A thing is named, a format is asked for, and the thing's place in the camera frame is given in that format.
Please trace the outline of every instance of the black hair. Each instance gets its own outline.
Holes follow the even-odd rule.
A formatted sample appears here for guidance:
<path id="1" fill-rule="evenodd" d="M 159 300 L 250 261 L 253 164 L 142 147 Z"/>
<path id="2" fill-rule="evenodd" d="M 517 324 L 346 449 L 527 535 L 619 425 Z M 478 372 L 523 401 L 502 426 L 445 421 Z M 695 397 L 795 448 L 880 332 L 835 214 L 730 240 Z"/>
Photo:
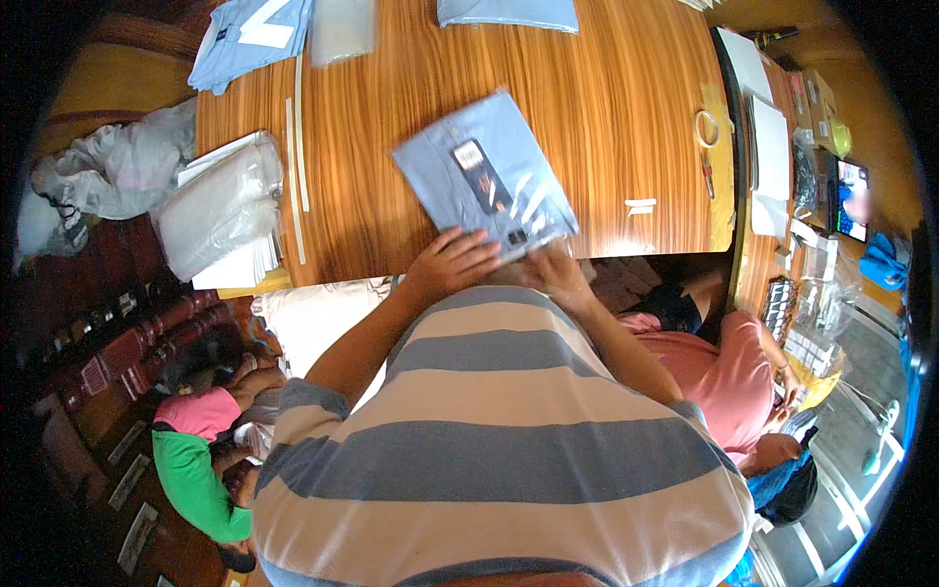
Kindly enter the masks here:
<path id="1" fill-rule="evenodd" d="M 250 573 L 257 566 L 257 559 L 253 553 L 242 554 L 222 545 L 219 545 L 219 558 L 222 559 L 222 564 L 226 568 L 230 568 L 236 573 Z"/>
<path id="2" fill-rule="evenodd" d="M 803 450 L 808 450 L 808 442 L 818 431 L 818 426 L 813 426 L 806 432 L 800 443 Z M 782 491 L 757 513 L 773 522 L 774 526 L 794 524 L 808 513 L 818 489 L 818 470 L 815 468 L 815 458 L 810 456 L 806 464 L 789 478 Z"/>

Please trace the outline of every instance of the wooden table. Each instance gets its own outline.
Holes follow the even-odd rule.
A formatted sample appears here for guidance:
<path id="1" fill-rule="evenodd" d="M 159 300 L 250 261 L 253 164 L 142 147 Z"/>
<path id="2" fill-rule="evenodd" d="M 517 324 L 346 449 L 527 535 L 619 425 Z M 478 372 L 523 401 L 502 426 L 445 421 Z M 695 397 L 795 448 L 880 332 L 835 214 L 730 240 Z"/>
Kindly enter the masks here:
<path id="1" fill-rule="evenodd" d="M 796 128 L 795 104 L 793 94 L 789 89 L 789 78 L 786 71 L 775 61 L 762 55 L 763 68 L 769 79 L 770 90 L 773 92 L 773 102 L 786 116 L 789 135 L 792 136 Z M 790 165 L 794 169 L 792 147 L 790 147 Z M 793 176 L 790 175 L 789 192 L 793 193 Z M 798 280 L 802 274 L 802 261 L 805 247 L 793 253 L 792 270 L 786 270 L 776 262 L 776 249 L 779 246 L 775 237 L 763 237 L 753 233 L 750 223 L 750 206 L 753 192 L 747 190 L 746 201 L 738 206 L 737 214 L 737 240 L 734 249 L 733 273 L 728 292 L 728 305 L 731 309 L 748 310 L 762 316 L 763 306 L 766 302 L 766 288 L 769 281 L 780 275 Z M 789 200 L 789 215 L 792 218 L 795 202 Z"/>
<path id="2" fill-rule="evenodd" d="M 378 6 L 374 53 L 324 70 L 302 65 L 310 198 L 310 211 L 300 213 L 303 265 L 290 198 L 281 205 L 295 286 L 405 271 L 434 231 L 392 149 L 499 88 L 515 99 L 571 201 L 581 228 L 576 256 L 728 249 L 731 143 L 709 151 L 710 200 L 692 131 L 706 108 L 730 136 L 700 12 L 675 0 L 578 0 L 580 33 L 570 35 L 499 24 L 440 29 L 436 0 Z M 259 129 L 285 147 L 294 70 L 287 59 L 238 78 L 220 97 L 200 93 L 198 154 Z M 658 204 L 652 214 L 627 216 L 626 198 Z"/>

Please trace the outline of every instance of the person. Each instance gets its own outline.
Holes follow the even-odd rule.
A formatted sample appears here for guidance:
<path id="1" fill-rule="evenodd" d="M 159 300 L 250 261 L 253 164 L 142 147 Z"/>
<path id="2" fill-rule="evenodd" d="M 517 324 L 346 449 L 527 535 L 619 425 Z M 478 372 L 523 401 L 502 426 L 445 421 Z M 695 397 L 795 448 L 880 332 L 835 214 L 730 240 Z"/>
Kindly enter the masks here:
<path id="1" fill-rule="evenodd" d="M 528 255 L 548 296 L 473 286 L 484 241 L 444 231 L 284 386 L 252 510 L 271 584 L 717 584 L 753 502 L 700 410 L 566 255 Z"/>
<path id="2" fill-rule="evenodd" d="M 222 483 L 223 473 L 253 451 L 236 448 L 213 460 L 209 444 L 231 427 L 259 393 L 283 386 L 280 369 L 253 369 L 257 366 L 254 356 L 246 356 L 227 383 L 228 389 L 216 386 L 163 400 L 151 432 L 153 462 L 167 499 L 186 521 L 218 543 L 225 566 L 242 573 L 255 565 L 249 507 L 258 470 L 239 471 L 229 493 Z"/>
<path id="3" fill-rule="evenodd" d="M 772 469 L 794 458 L 798 442 L 777 432 L 793 412 L 802 383 L 772 333 L 749 312 L 721 321 L 720 348 L 695 335 L 722 291 L 713 272 L 685 284 L 663 284 L 619 316 L 697 404 L 711 436 L 741 472 Z M 773 390 L 781 373 L 786 394 Z"/>

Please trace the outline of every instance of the white plastic bag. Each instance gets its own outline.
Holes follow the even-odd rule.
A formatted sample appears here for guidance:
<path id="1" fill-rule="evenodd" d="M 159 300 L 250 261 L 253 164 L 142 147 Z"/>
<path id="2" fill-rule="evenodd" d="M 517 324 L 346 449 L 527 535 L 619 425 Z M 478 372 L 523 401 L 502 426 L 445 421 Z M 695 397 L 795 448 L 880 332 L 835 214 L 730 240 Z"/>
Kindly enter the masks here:
<path id="1" fill-rule="evenodd" d="M 217 162 L 151 212 L 166 263 L 180 281 L 238 247 L 266 237 L 277 224 L 284 181 L 269 133 Z"/>
<path id="2" fill-rule="evenodd" d="M 315 68 L 375 50 L 375 0 L 316 0 L 306 29 Z"/>
<path id="3" fill-rule="evenodd" d="M 106 125 L 42 159 L 37 193 L 111 220 L 127 220 L 164 202 L 195 154 L 195 98 L 127 126 Z"/>

